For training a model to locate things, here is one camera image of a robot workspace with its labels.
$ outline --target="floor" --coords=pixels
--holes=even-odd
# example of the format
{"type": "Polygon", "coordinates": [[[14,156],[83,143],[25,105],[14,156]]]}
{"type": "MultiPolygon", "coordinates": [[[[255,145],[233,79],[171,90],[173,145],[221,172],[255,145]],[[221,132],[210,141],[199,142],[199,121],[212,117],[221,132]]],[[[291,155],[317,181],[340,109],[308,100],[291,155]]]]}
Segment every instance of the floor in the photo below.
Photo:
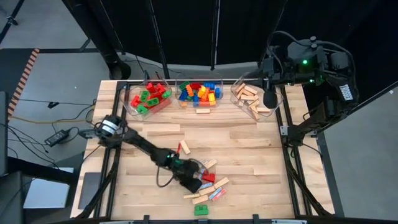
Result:
{"type": "MultiPolygon", "coordinates": [[[[9,7],[16,2],[17,0],[0,0],[0,5],[9,7]]],[[[79,48],[87,39],[61,1],[25,1],[17,21],[20,25],[9,29],[0,48],[79,48]]],[[[131,61],[128,62],[133,71],[131,78],[143,78],[135,58],[124,59],[131,61]]],[[[142,65],[145,69],[162,73],[156,66],[142,65]]],[[[235,76],[245,69],[230,72],[235,76]]],[[[22,98],[90,104],[96,97],[100,81],[107,79],[107,66],[98,53],[39,54],[22,98]]],[[[45,103],[20,101],[14,116],[51,121],[75,117],[83,108],[84,106],[58,105],[48,109],[45,103]]],[[[394,113],[397,109],[397,94],[387,94],[325,131],[337,188],[347,217],[398,220],[398,213],[394,210],[398,206],[395,191],[398,188],[398,173],[394,167],[398,159],[393,156],[395,146],[398,145],[398,139],[395,138],[398,118],[394,113]]],[[[10,125],[40,142],[53,134],[52,127],[46,124],[30,124],[13,119],[10,125]]],[[[73,126],[81,129],[88,127],[85,123],[63,123],[55,127],[59,130],[73,126]]],[[[48,148],[47,155],[60,166],[78,169],[85,145],[84,139],[76,138],[70,143],[48,148]]],[[[9,142],[9,146],[22,159],[50,165],[26,151],[20,143],[9,142]]],[[[28,211],[28,222],[61,221],[68,218],[69,212],[70,207],[63,210],[28,211]]]]}

